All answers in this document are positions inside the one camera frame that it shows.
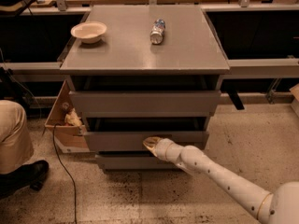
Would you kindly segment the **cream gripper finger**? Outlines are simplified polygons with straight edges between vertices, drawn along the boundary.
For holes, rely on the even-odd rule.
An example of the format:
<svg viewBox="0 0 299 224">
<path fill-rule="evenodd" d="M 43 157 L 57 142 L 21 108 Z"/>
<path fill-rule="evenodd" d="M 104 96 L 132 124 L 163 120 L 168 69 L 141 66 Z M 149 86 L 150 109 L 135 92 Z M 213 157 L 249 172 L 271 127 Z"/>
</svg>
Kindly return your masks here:
<svg viewBox="0 0 299 224">
<path fill-rule="evenodd" d="M 151 136 L 143 141 L 144 147 L 150 151 L 155 157 L 158 156 L 158 145 L 162 141 L 161 137 Z"/>
</svg>

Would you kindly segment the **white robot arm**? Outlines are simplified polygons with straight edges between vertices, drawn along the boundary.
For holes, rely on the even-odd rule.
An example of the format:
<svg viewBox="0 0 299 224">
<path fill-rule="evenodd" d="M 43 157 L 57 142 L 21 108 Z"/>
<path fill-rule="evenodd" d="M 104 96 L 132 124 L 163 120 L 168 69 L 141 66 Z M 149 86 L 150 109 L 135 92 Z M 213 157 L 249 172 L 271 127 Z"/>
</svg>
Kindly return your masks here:
<svg viewBox="0 0 299 224">
<path fill-rule="evenodd" d="M 184 172 L 205 173 L 260 224 L 299 224 L 299 182 L 265 190 L 220 166 L 195 146 L 181 146 L 168 138 L 148 137 L 143 145 L 158 159 Z"/>
</svg>

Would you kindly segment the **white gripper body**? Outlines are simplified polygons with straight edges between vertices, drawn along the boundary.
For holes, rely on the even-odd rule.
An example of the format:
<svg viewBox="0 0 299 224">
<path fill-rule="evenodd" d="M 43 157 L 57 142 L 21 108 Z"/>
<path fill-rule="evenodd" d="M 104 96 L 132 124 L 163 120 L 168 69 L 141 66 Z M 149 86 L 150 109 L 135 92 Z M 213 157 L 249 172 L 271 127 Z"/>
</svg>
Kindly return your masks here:
<svg viewBox="0 0 299 224">
<path fill-rule="evenodd" d="M 154 149 L 154 153 L 155 156 L 162 161 L 168 161 L 177 164 L 179 162 L 179 156 L 182 150 L 183 146 L 165 138 L 158 141 Z"/>
</svg>

